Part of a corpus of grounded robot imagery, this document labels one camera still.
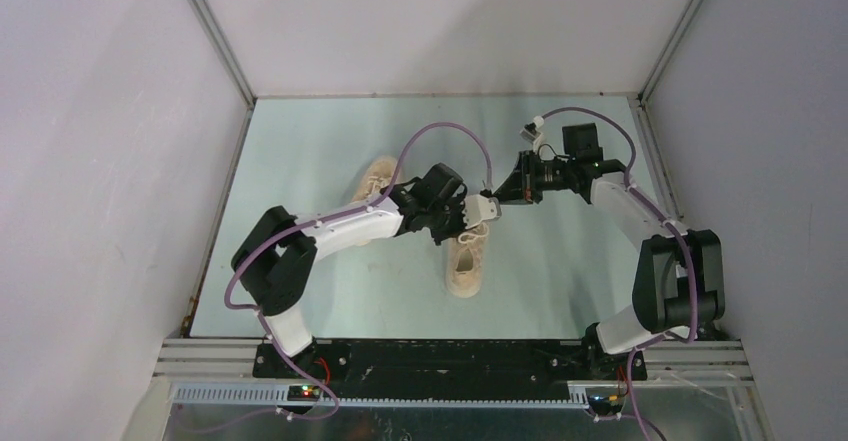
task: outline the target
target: white wall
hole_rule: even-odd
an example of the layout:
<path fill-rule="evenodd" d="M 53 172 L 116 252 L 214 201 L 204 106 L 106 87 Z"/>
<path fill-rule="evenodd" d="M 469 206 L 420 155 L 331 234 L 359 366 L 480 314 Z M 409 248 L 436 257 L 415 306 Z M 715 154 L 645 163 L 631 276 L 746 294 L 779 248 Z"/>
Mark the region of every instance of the white wall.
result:
<path fill-rule="evenodd" d="M 652 102 L 778 439 L 848 430 L 848 0 L 708 0 Z"/>
<path fill-rule="evenodd" d="M 687 0 L 209 0 L 259 96 L 637 91 Z"/>
<path fill-rule="evenodd" d="M 120 437 L 245 107 L 186 0 L 0 0 L 0 432 Z"/>

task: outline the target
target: light blue table surface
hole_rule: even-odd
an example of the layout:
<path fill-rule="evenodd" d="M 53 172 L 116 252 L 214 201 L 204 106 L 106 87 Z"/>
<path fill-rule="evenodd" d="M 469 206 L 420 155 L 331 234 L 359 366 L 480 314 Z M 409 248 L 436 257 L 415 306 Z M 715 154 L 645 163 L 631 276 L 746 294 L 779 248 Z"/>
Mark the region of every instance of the light blue table surface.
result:
<path fill-rule="evenodd" d="M 624 126 L 637 143 L 636 181 L 654 196 L 639 136 L 623 96 L 486 96 L 263 99 L 256 106 L 201 290 L 192 336 L 261 336 L 250 312 L 224 307 L 230 260 L 268 208 L 325 212 L 349 202 L 365 168 L 397 156 L 418 129 L 435 121 L 467 126 L 487 144 L 498 186 L 520 150 L 533 116 L 573 105 Z M 545 125 L 562 150 L 560 126 L 595 121 L 567 113 Z M 626 162 L 625 140 L 598 121 L 607 158 Z M 423 176 L 435 163 L 454 168 L 474 192 L 485 163 L 458 130 L 426 133 L 404 174 Z M 570 191 L 545 194 L 540 205 L 505 206 L 491 225 L 483 287 L 470 299 L 444 287 L 447 243 L 427 232 L 373 241 L 317 263 L 301 300 L 313 334 L 385 338 L 577 338 L 590 323 L 630 303 L 637 252 L 603 213 Z M 239 285 L 236 302 L 250 296 Z"/>

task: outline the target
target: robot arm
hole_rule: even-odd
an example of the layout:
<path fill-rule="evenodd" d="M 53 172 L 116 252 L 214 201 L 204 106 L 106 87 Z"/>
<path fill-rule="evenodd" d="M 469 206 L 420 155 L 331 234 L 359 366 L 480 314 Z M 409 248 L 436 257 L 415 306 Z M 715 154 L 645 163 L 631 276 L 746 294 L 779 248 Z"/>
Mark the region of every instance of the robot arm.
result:
<path fill-rule="evenodd" d="M 291 215 L 282 206 L 271 208 L 233 257 L 235 270 L 267 239 L 315 221 L 311 227 L 282 238 L 276 249 L 263 252 L 241 277 L 286 355 L 294 356 L 312 343 L 298 302 L 316 261 L 366 241 L 424 228 L 430 230 L 438 245 L 500 216 L 494 199 L 467 195 L 462 178 L 444 164 L 433 166 L 423 178 L 395 185 L 382 201 L 372 204 L 379 196 L 314 216 Z"/>
<path fill-rule="evenodd" d="M 570 189 L 609 215 L 639 250 L 632 304 L 590 326 L 587 335 L 596 337 L 607 354 L 628 351 L 667 331 L 688 335 L 688 279 L 680 268 L 685 261 L 667 224 L 682 233 L 692 255 L 698 319 L 707 322 L 720 318 L 724 313 L 724 281 L 718 237 L 709 230 L 689 230 L 661 210 L 652 212 L 641 203 L 634 194 L 638 187 L 625 184 L 624 165 L 603 159 L 594 124 L 564 127 L 567 156 L 551 160 L 542 160 L 536 152 L 538 140 L 544 138 L 535 127 L 538 125 L 528 125 L 522 133 L 533 142 L 534 150 L 519 154 L 512 174 L 495 191 L 495 198 L 501 204 L 534 204 L 542 201 L 543 191 Z"/>

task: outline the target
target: shoelace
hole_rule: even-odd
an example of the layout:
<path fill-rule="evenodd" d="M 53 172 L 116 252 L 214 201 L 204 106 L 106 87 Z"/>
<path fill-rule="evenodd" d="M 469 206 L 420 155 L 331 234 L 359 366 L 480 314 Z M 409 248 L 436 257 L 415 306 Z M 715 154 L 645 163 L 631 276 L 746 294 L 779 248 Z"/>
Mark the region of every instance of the shoelace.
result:
<path fill-rule="evenodd" d="M 480 238 L 485 238 L 489 235 L 489 225 L 486 223 L 482 223 L 480 224 L 480 232 L 477 233 L 475 231 L 466 231 L 460 234 L 456 237 L 457 242 L 459 242 L 459 244 L 470 244 Z"/>
<path fill-rule="evenodd" d="M 372 195 L 389 185 L 391 179 L 386 179 L 382 176 L 369 176 L 365 182 L 365 190 L 368 195 Z"/>

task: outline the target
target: red wire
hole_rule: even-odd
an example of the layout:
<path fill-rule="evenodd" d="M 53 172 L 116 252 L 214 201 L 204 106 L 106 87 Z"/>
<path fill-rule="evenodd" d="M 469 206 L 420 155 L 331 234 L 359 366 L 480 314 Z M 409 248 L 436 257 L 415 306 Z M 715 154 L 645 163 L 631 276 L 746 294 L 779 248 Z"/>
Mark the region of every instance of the red wire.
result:
<path fill-rule="evenodd" d="M 324 372 L 327 373 L 327 377 L 324 379 L 324 384 L 329 384 L 330 382 L 330 366 L 327 365 L 327 361 L 324 358 L 318 358 L 315 360 L 315 364 L 320 364 L 324 367 Z"/>
<path fill-rule="evenodd" d="M 627 384 L 627 375 L 624 374 L 624 368 L 619 366 L 618 367 L 618 373 L 621 376 L 621 380 L 624 381 L 625 384 Z M 621 396 L 627 396 L 628 394 L 630 394 L 630 385 L 629 384 L 627 385 L 627 390 L 624 391 L 624 394 L 622 394 Z"/>

